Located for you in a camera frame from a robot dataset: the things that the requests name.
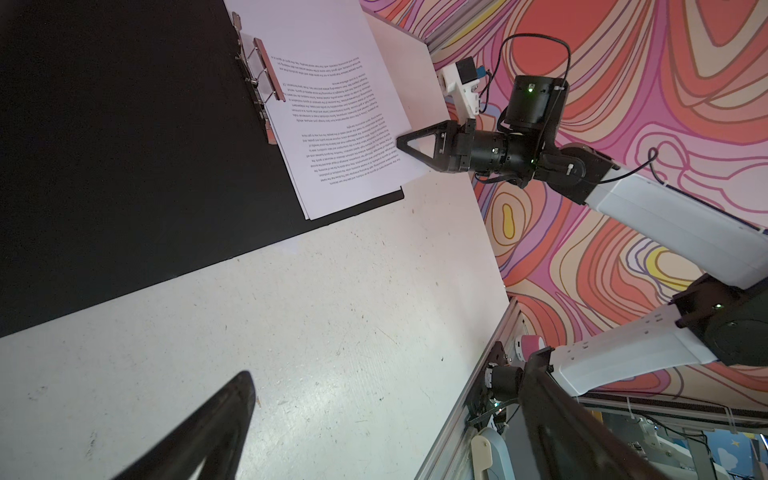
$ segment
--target pink wall pattern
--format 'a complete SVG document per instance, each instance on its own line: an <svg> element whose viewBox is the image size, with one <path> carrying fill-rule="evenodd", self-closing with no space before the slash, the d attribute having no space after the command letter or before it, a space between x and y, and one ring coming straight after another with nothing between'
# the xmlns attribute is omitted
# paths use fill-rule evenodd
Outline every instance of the pink wall pattern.
<svg viewBox="0 0 768 480"><path fill-rule="evenodd" d="M361 3L424 38L461 2ZM471 55L495 66L516 32L563 38L573 54L560 144L580 141L633 167L659 148L671 184L768 225L768 2L764 0L512 0L470 25L433 59ZM556 76L565 51L509 43L480 123L492 129L517 74ZM475 185L501 275L549 345L579 341L644 315L701 270L639 233L532 181ZM679 367L606 388L768 409L768 369Z"/></svg>

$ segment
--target paper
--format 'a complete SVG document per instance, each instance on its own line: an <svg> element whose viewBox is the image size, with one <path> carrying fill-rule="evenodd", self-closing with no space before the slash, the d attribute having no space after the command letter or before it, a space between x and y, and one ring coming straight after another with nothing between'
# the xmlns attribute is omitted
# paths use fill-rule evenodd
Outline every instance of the paper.
<svg viewBox="0 0 768 480"><path fill-rule="evenodd" d="M229 0L227 7L240 15L243 39L264 42L286 95L270 98L266 111L308 218L426 172L396 148L411 127L357 0ZM258 75L260 65L251 68ZM270 94L265 85L262 98Z"/></svg>

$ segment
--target beige plastic part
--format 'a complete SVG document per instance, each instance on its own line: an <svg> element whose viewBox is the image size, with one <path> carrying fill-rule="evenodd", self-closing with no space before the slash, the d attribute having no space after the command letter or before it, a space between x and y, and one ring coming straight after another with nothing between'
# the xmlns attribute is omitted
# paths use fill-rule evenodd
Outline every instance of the beige plastic part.
<svg viewBox="0 0 768 480"><path fill-rule="evenodd" d="M482 435L475 435L472 439L472 468L475 471L475 480L488 480L485 471L493 465L491 443Z"/></svg>

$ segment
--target black mat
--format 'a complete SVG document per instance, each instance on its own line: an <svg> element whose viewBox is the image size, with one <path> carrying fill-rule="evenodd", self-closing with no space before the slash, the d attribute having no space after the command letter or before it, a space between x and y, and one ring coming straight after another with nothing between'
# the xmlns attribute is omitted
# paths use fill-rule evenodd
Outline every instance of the black mat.
<svg viewBox="0 0 768 480"><path fill-rule="evenodd" d="M304 220L221 0L0 5L0 336L402 199Z"/></svg>

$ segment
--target white table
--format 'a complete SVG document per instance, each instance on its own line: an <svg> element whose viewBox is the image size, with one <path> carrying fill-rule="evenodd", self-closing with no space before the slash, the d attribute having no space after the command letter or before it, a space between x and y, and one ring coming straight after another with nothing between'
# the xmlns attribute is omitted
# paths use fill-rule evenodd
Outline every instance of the white table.
<svg viewBox="0 0 768 480"><path fill-rule="evenodd" d="M414 128L426 46L371 18ZM507 305L466 175L0 339L0 478L110 478L243 369L239 478L412 478Z"/></svg>

